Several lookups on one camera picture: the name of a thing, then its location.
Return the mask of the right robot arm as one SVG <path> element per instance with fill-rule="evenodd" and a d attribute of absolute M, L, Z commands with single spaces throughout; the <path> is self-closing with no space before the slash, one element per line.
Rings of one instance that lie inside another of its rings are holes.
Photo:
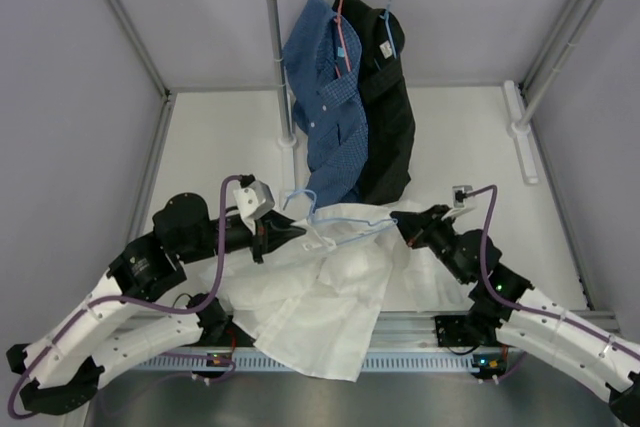
<path fill-rule="evenodd" d="M 487 228 L 459 233 L 445 205 L 394 211 L 411 249 L 429 249 L 462 285 L 471 286 L 468 337 L 527 353 L 581 383 L 626 426 L 639 423 L 639 346 L 562 307 L 501 261 Z"/>

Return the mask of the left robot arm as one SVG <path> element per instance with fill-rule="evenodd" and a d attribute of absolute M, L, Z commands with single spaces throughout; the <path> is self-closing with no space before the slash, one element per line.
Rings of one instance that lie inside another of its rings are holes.
<path fill-rule="evenodd" d="M 260 263 L 305 232 L 274 210 L 250 229 L 239 214 L 211 219 L 197 194 L 174 196 L 154 215 L 152 231 L 126 246 L 58 327 L 7 350 L 9 367 L 20 377 L 8 401 L 10 416 L 65 415 L 157 355 L 218 344 L 230 318 L 214 292 L 192 294 L 182 308 L 158 303 L 186 281 L 185 265 L 242 250 Z"/>

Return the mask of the white shirt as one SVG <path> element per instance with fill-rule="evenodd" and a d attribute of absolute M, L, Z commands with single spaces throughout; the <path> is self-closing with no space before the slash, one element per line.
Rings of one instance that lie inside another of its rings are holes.
<path fill-rule="evenodd" d="M 383 205 L 421 212 L 413 201 Z M 427 248 L 412 250 L 397 227 L 336 246 L 306 233 L 256 264 L 248 250 L 224 258 L 217 297 L 271 359 L 307 376 L 354 382 L 383 311 L 454 311 L 464 292 Z"/>

